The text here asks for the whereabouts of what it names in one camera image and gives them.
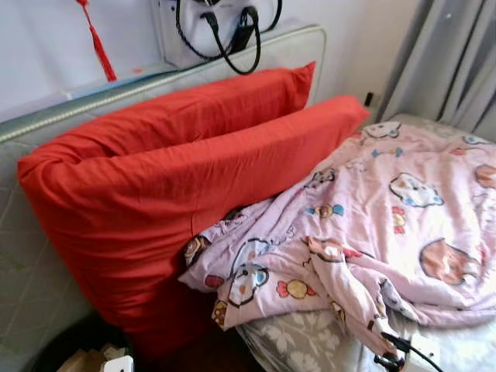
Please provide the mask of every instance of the gray mattress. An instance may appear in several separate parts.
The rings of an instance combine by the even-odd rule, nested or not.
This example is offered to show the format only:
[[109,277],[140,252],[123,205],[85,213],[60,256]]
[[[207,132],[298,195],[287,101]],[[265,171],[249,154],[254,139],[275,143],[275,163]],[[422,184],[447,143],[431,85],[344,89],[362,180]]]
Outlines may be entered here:
[[[403,123],[422,126],[450,138],[460,131],[410,115],[398,115]],[[418,332],[437,340],[440,366],[445,372],[492,372],[496,370],[496,319],[464,329],[429,329],[389,313],[390,324],[408,339]],[[237,327],[252,354],[268,372],[384,372],[374,355],[342,329],[331,310],[299,312],[256,320]]]

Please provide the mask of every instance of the red pillowcase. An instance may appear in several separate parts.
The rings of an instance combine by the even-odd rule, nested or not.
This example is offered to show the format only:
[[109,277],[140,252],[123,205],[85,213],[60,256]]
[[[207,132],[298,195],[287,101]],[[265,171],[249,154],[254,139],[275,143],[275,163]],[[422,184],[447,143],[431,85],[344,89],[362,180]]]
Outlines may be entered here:
[[[273,111],[245,107],[247,114],[236,117],[248,118],[243,123],[233,121],[236,110],[217,100],[212,104],[221,105],[227,116],[216,116],[220,124],[207,118],[202,125],[189,119],[219,115],[203,99],[176,102],[179,109],[158,98],[183,119],[164,125],[170,116],[145,102],[134,106],[142,115],[132,108],[107,115],[19,161],[20,183],[81,289],[107,320],[131,335],[148,360],[165,357],[211,324],[211,298],[176,280],[184,270],[183,245],[230,209],[299,181],[367,116],[353,98],[337,98],[260,124],[257,120],[304,105],[311,69],[283,71],[293,84],[282,79],[286,88],[278,90],[279,99],[292,103],[274,100]],[[257,74],[251,77],[266,84]],[[243,81],[251,85],[250,79]],[[233,88],[228,81],[217,84]],[[212,86],[194,91],[209,96]],[[196,97],[191,92],[171,96],[177,101]],[[230,102],[250,106],[250,97]],[[146,104],[153,114],[140,111]],[[193,113],[184,114],[189,109]],[[181,125],[193,134],[176,128]]]

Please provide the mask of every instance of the black bag strap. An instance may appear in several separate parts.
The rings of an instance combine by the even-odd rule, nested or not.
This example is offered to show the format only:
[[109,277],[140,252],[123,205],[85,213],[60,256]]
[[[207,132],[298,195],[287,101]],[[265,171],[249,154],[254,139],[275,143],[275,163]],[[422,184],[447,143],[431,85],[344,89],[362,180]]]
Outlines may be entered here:
[[[282,13],[282,2],[283,0],[277,0],[277,9],[276,9],[276,14],[275,14],[275,17],[274,17],[274,20],[272,21],[272,23],[270,24],[270,26],[264,31],[271,31],[272,29],[274,29],[274,27],[278,24],[279,22],[279,19],[281,17],[281,13]],[[212,12],[206,12],[202,15],[202,18],[205,18],[208,22],[208,19],[210,19],[210,22],[212,23],[209,23],[210,27],[212,28],[212,31],[214,33],[214,37],[215,35],[217,35],[216,39],[219,39],[219,40],[215,40],[215,42],[217,43],[217,46],[219,47],[219,50],[220,50],[220,54],[217,54],[216,56],[207,56],[205,54],[203,54],[202,52],[196,50],[196,48],[194,46],[191,45],[191,43],[189,42],[188,38],[185,36],[184,32],[183,32],[183,29],[181,27],[181,0],[177,0],[176,1],[176,29],[177,29],[177,33],[179,34],[179,37],[183,40],[183,43],[186,44],[186,46],[193,52],[195,53],[198,57],[200,57],[201,59],[203,60],[216,60],[220,57],[224,57],[224,59],[226,60],[226,62],[229,64],[229,66],[236,72],[238,72],[238,74],[241,73],[241,71],[239,71],[237,68],[235,68],[232,64],[232,62],[229,60],[229,51],[232,49],[233,47],[233,43],[235,41],[235,35],[232,37],[231,41],[229,42],[229,45],[227,48],[224,49],[224,47],[222,46],[222,43],[220,43],[220,39],[219,39],[219,24],[217,23],[217,19],[215,17],[215,14],[212,16],[206,16],[207,14],[209,13],[212,13]],[[260,61],[260,51],[259,49],[259,44],[261,44],[260,42],[260,29],[259,29],[259,26],[258,26],[258,13],[257,13],[257,24],[256,26],[254,27],[255,28],[255,36],[257,38],[257,55],[258,57],[255,58],[255,68],[257,68],[258,66],[258,62]]]
[[257,55],[255,56],[255,61],[253,65],[247,71],[242,71],[238,67],[236,67],[233,62],[229,59],[229,55],[227,54],[222,42],[219,37],[219,24],[217,23],[217,17],[215,17],[214,12],[206,12],[201,15],[201,18],[205,18],[207,23],[210,25],[212,32],[214,34],[215,42],[217,43],[217,47],[219,47],[220,53],[224,60],[226,60],[227,64],[238,74],[240,75],[248,75],[257,69],[257,66],[260,62],[260,55],[262,52],[262,41],[260,39],[260,27],[258,26],[258,12],[254,6],[247,6],[241,12],[241,22],[243,22],[246,17],[249,16],[253,21],[253,28],[255,29],[255,37],[257,38]]

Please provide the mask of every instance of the white plug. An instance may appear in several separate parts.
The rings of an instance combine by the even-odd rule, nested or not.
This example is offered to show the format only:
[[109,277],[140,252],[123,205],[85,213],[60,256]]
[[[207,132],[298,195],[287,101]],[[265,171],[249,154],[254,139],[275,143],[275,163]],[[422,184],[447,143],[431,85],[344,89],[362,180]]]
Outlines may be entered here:
[[[439,344],[433,340],[428,339],[424,336],[415,333],[410,339],[410,345],[415,347],[418,351],[423,353],[426,357],[428,357],[432,362],[439,365],[441,360],[441,348]],[[406,354],[405,366],[401,370],[401,372],[435,372],[433,366],[431,366],[426,360],[423,360],[419,355],[415,352],[410,351],[410,353]]]
[[133,372],[134,360],[129,355],[109,360],[103,367],[103,372]]

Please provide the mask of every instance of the headboard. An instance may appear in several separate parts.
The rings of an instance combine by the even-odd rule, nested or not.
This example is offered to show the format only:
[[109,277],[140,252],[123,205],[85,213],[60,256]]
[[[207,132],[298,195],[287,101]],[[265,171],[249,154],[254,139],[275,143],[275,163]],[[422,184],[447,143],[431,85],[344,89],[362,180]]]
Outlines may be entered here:
[[[306,26],[267,40],[259,70],[317,61],[309,102],[319,97],[324,31]],[[253,48],[233,60],[251,64]],[[91,310],[43,234],[16,181],[20,157],[100,115],[234,73],[215,61],[79,98],[0,124],[0,370],[21,370],[36,351]]]

